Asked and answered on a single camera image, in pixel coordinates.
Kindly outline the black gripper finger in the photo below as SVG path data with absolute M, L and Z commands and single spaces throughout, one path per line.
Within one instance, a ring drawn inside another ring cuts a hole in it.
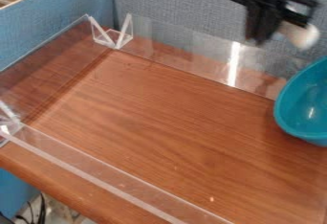
M 259 40 L 261 7 L 255 2 L 247 5 L 246 39 Z
M 271 38 L 282 22 L 283 15 L 277 8 L 261 10 L 255 30 L 255 42 L 258 45 L 262 45 Z

